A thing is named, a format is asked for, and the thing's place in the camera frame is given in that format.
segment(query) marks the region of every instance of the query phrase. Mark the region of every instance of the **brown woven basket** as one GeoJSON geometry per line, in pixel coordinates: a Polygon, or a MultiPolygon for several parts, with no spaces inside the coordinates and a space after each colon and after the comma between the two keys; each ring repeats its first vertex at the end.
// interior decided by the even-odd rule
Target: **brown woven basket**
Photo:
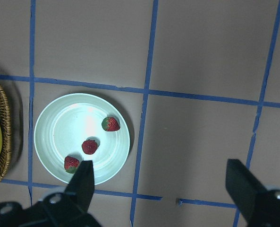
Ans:
{"type": "Polygon", "coordinates": [[[2,131],[2,150],[0,153],[0,181],[8,171],[11,160],[11,122],[8,98],[0,85],[0,127],[2,131]]]}

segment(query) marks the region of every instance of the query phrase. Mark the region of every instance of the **strawberry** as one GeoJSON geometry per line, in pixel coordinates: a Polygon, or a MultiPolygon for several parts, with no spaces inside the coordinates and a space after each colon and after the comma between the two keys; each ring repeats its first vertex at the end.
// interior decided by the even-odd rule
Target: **strawberry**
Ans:
{"type": "Polygon", "coordinates": [[[106,117],[102,121],[102,128],[105,131],[118,131],[120,129],[120,126],[115,118],[106,117]]]}
{"type": "Polygon", "coordinates": [[[95,140],[86,140],[82,143],[82,150],[87,155],[92,155],[98,149],[98,144],[95,140]]]}
{"type": "Polygon", "coordinates": [[[69,174],[74,174],[79,166],[79,163],[80,162],[78,159],[71,156],[66,156],[64,159],[65,171],[69,174]]]}

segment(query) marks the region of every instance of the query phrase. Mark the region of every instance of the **white plate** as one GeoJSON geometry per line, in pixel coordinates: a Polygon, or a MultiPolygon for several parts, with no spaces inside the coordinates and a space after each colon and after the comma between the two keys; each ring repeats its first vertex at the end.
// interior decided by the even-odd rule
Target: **white plate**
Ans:
{"type": "Polygon", "coordinates": [[[70,94],[57,98],[41,112],[34,130],[34,144],[43,166],[56,178],[68,183],[73,174],[64,169],[67,155],[92,160],[95,184],[111,179],[124,165],[130,146],[129,132],[120,112],[109,102],[89,94],[70,94]],[[104,131],[105,117],[115,117],[118,131],[104,131]],[[95,139],[93,155],[82,151],[82,143],[95,139]]]}

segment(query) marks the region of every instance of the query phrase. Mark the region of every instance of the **basket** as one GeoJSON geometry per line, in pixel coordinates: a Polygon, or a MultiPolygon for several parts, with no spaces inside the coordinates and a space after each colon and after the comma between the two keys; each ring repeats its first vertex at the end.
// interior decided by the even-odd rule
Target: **basket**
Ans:
{"type": "Polygon", "coordinates": [[[8,171],[11,160],[11,122],[8,98],[0,85],[0,128],[2,132],[2,150],[0,153],[0,181],[8,171]]]}

